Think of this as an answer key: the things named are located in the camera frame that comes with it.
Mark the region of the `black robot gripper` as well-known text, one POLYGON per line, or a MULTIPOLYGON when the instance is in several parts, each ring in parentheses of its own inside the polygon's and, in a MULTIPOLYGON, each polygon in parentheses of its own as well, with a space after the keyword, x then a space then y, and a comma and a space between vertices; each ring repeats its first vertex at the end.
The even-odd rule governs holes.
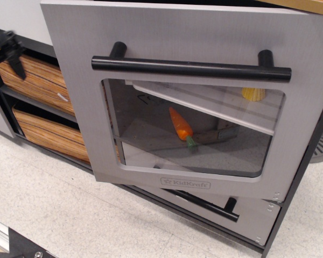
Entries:
POLYGON ((0 32, 0 63, 8 61, 9 65, 22 80, 26 79, 24 67, 20 61, 22 42, 13 31, 0 32))

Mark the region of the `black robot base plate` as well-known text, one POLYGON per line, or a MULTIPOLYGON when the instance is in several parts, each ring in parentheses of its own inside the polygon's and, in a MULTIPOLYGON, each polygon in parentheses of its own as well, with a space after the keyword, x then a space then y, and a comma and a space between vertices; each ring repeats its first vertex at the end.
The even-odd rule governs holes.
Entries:
POLYGON ((0 257, 57 257, 9 227, 0 231, 0 249, 0 257))

